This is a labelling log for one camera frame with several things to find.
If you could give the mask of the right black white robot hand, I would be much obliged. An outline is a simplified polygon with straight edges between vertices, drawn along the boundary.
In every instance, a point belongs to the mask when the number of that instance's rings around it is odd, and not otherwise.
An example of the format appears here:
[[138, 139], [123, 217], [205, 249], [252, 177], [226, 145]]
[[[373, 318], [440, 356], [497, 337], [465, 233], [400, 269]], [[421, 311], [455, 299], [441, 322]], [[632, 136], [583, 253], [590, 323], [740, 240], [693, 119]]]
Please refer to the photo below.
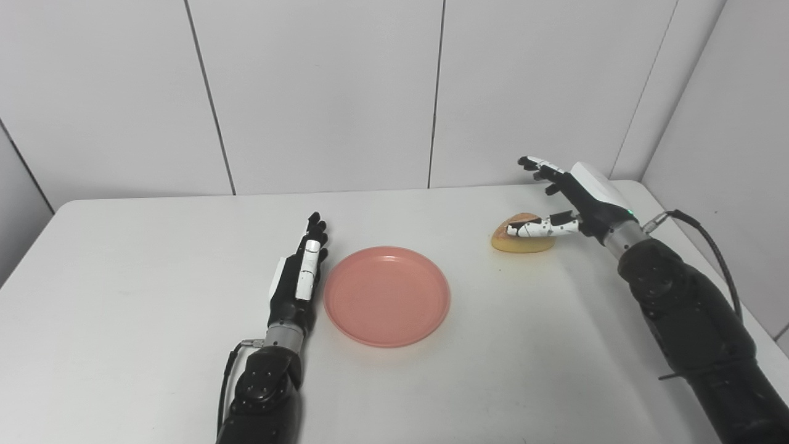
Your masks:
[[569, 171], [547, 160], [525, 155], [518, 160], [536, 180], [549, 181], [546, 195], [563, 194], [574, 208], [546, 218], [514, 221], [505, 233], [518, 238], [554, 238], [580, 232], [601, 244], [622, 224], [637, 224], [637, 218], [609, 179], [589, 164], [575, 163]]

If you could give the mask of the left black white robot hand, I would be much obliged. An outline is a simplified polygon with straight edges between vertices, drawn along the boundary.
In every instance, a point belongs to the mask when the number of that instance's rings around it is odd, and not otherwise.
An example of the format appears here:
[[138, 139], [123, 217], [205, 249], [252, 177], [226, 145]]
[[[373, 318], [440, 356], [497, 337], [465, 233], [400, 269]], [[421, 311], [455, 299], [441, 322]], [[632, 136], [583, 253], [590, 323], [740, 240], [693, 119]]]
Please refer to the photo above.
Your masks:
[[305, 232], [293, 255], [282, 258], [274, 273], [267, 327], [298, 326], [308, 335], [316, 321], [316, 290], [328, 256], [327, 223], [318, 212], [308, 217]]

